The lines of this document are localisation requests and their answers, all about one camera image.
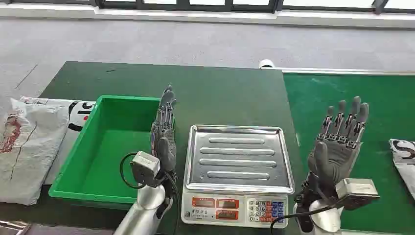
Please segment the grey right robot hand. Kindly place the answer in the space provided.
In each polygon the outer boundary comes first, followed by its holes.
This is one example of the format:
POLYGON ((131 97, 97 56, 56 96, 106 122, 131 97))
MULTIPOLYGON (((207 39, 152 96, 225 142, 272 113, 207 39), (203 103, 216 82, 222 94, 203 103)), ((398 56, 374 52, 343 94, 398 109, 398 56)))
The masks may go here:
POLYGON ((309 177, 316 182, 317 192, 329 197, 335 186, 350 176, 362 145, 362 136, 369 117, 369 104, 354 97, 346 113, 346 101, 338 103, 338 111, 329 106, 310 152, 307 164, 309 177))

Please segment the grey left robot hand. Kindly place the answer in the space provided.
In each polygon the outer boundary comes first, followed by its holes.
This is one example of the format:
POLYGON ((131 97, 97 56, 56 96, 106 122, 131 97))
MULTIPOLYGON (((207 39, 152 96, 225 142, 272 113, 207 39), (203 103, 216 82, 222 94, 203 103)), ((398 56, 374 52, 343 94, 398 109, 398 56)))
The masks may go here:
POLYGON ((156 117, 151 125, 151 154, 161 162, 161 169, 176 180, 177 147, 174 136, 174 106, 176 97, 171 85, 163 91, 156 117))

